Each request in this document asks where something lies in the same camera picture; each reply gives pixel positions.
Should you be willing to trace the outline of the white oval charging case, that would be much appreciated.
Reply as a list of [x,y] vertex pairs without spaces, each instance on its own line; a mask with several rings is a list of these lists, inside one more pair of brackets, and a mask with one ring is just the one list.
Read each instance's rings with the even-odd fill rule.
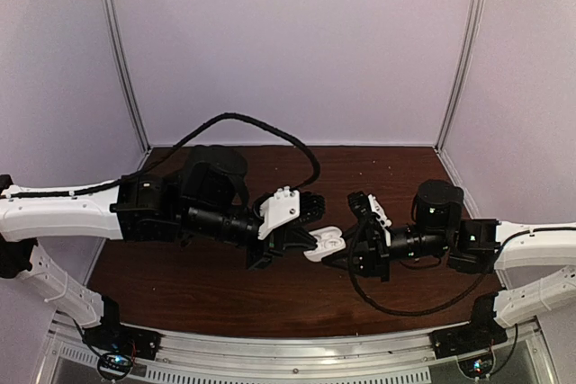
[[343,232],[337,227],[325,227],[310,232],[316,241],[316,248],[305,251],[303,254],[307,260],[318,263],[323,258],[342,251],[347,244],[343,238]]

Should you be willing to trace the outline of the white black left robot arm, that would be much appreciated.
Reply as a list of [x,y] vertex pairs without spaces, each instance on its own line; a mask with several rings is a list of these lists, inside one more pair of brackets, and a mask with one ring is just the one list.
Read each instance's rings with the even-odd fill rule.
[[40,246],[43,237],[184,241],[209,237],[242,247],[247,267],[261,269],[288,249],[311,251],[306,225],[322,218],[323,197],[284,186],[249,199],[246,159],[223,146],[193,147],[167,176],[137,174],[119,183],[66,191],[28,189],[1,179],[1,275],[30,283],[111,352],[129,344],[117,303],[85,289]]

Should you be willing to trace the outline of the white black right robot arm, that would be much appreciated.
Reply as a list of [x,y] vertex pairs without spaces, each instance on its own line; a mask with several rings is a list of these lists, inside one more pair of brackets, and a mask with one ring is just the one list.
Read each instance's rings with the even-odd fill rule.
[[[464,191],[446,181],[422,183],[411,204],[411,222],[396,228],[372,194],[354,192],[348,205],[357,218],[346,233],[325,237],[321,262],[348,273],[370,307],[395,317],[423,317],[451,308],[490,274],[501,289],[476,300],[476,318],[462,329],[462,342],[482,348],[496,326],[510,328],[575,300],[575,225],[519,224],[463,218]],[[456,272],[476,275],[460,294],[421,310],[387,308],[371,298],[359,277],[388,281],[393,262],[434,256]]]

